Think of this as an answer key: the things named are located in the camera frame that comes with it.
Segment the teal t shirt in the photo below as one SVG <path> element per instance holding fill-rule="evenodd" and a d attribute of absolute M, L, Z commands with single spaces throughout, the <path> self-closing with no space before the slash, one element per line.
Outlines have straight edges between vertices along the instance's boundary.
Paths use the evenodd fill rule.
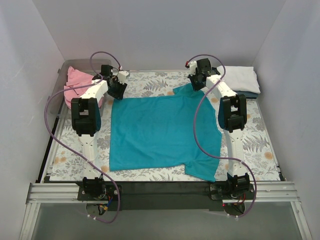
<path fill-rule="evenodd" d="M 113 102 L 111 171 L 184 165 L 187 175 L 213 182 L 221 144 L 215 109 L 190 84 L 175 88 L 173 95 Z"/>

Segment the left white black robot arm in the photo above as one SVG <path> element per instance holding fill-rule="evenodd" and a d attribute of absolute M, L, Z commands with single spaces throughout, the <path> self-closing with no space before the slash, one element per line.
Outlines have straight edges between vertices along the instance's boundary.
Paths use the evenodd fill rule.
<path fill-rule="evenodd" d="M 93 167 L 98 159 L 97 139 L 102 125 L 99 101 L 105 94 L 122 100 L 129 76 L 128 71 L 120 70 L 114 74 L 111 65 L 102 65 L 100 73 L 91 78 L 93 86 L 85 90 L 80 97 L 71 100 L 72 128 L 78 135 L 82 155 L 86 158 L 82 179 L 83 191 L 95 200 L 101 200 L 107 194 L 103 174 Z"/>

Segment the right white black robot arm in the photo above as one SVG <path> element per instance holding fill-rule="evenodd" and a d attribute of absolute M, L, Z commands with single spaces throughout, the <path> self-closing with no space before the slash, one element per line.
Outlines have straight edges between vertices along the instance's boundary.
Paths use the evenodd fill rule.
<path fill-rule="evenodd" d="M 214 93 L 219 100 L 218 124 L 227 143 L 227 180 L 212 183 L 209 186 L 210 197 L 212 200 L 244 197 L 251 187 L 248 167 L 243 162 L 243 133 L 247 123 L 246 97 L 237 94 L 223 81 L 226 76 L 225 66 L 222 67 L 223 72 L 219 72 L 211 66 L 208 58 L 191 58 L 185 63 L 185 67 L 189 69 L 188 78 L 194 91 L 207 87 L 208 92 Z"/>

